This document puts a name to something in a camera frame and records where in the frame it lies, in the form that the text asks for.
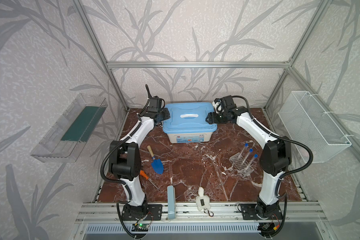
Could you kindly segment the blue plastic bin lid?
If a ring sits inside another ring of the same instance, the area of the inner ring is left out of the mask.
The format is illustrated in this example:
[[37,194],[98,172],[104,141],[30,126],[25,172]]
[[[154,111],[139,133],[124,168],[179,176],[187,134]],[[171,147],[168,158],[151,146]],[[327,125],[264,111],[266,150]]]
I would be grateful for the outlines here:
[[211,103],[174,103],[168,104],[170,118],[163,121],[166,134],[210,133],[217,130],[217,124],[209,124],[206,119],[214,112]]

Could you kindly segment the white plastic storage bin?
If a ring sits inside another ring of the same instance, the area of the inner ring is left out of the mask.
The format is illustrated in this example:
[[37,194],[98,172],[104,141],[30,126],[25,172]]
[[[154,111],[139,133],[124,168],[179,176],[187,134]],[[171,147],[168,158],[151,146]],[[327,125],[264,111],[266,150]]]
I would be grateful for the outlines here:
[[172,144],[209,142],[212,132],[167,134]]

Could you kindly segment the clear test tube rack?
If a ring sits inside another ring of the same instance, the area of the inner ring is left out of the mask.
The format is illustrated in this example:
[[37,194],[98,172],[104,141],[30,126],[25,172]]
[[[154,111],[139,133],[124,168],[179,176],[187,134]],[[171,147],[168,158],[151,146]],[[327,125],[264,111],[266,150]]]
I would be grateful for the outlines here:
[[258,155],[255,154],[252,158],[249,158],[249,155],[243,157],[240,153],[237,153],[229,158],[233,169],[237,171],[238,175],[241,178],[246,178],[251,175],[251,173],[256,168],[256,160]]

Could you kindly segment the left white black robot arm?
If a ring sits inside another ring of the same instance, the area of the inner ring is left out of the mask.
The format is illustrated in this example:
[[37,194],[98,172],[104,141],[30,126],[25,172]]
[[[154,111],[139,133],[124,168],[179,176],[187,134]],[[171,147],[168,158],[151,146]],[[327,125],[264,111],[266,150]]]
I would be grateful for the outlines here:
[[141,143],[154,127],[169,118],[170,113],[165,107],[164,99],[158,96],[148,97],[146,105],[137,114],[134,127],[119,141],[111,142],[109,153],[101,164],[102,179],[122,185],[127,196],[127,201],[122,204],[132,213],[148,213],[147,198],[140,183]]

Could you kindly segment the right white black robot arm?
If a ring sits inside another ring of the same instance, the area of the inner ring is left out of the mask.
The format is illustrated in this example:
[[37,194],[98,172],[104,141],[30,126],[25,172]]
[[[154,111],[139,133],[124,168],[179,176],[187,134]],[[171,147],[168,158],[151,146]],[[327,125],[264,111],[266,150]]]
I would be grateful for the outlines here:
[[[255,213],[258,218],[266,220],[279,209],[279,199],[288,199],[286,194],[279,194],[282,180],[288,175],[307,169],[313,163],[313,151],[303,143],[281,137],[266,128],[253,116],[248,100],[242,96],[229,95],[217,98],[212,105],[214,111],[208,114],[207,123],[235,123],[247,131],[263,149],[260,156],[260,165],[264,173],[263,183]],[[302,167],[288,171],[292,163],[292,144],[306,150],[309,158]]]

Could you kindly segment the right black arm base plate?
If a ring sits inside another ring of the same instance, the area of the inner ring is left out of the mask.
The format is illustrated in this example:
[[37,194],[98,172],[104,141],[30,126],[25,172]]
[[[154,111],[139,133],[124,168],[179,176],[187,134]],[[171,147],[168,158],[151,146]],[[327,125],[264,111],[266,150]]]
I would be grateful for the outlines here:
[[256,212],[257,204],[238,204],[238,211],[242,214],[243,220],[253,220],[253,221],[271,221],[271,220],[282,220],[283,211],[280,207],[277,207],[276,210],[272,211],[269,214],[265,214],[260,217]]

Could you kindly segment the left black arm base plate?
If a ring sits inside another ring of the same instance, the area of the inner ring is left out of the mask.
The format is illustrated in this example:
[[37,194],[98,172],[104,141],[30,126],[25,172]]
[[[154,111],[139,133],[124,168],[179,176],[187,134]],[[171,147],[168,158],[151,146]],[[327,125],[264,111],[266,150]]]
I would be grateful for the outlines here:
[[161,204],[148,204],[137,207],[125,205],[121,216],[123,221],[137,221],[141,220],[142,217],[144,217],[144,221],[160,221],[162,213],[163,205]]

